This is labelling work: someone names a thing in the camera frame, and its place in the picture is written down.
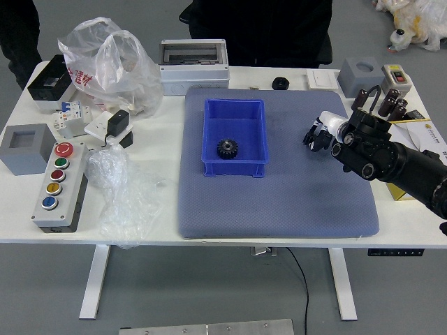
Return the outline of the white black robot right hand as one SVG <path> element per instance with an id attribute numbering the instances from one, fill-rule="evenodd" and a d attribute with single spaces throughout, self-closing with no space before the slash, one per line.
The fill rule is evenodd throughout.
<path id="1" fill-rule="evenodd" d="M 323 111 L 305 134 L 302 143 L 313 152 L 321 149 L 326 150 L 333 140 L 339 143 L 343 142 L 343 132 L 347 125 L 347 118 Z"/>

